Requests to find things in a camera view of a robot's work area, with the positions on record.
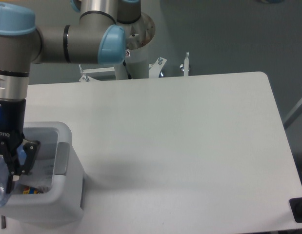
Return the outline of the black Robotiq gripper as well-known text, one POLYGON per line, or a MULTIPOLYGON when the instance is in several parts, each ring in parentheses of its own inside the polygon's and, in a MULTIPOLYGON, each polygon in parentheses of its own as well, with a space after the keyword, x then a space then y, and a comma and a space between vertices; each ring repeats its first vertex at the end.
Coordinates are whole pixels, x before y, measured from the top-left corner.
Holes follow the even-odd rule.
POLYGON ((26 100, 0 99, 0 155, 8 168, 6 193, 13 187, 13 176, 27 175, 32 170, 41 142, 24 139, 23 125, 26 100))

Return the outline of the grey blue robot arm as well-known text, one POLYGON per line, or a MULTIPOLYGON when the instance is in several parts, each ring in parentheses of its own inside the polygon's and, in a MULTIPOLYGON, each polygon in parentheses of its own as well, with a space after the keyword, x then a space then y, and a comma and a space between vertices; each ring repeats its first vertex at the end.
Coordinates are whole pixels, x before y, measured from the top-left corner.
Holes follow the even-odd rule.
POLYGON ((13 177, 28 174, 40 142, 23 133, 30 66, 33 63, 120 64, 125 60, 122 24, 141 18, 139 0, 73 0, 78 25, 41 26, 26 7, 0 1, 0 156, 5 194, 13 177))

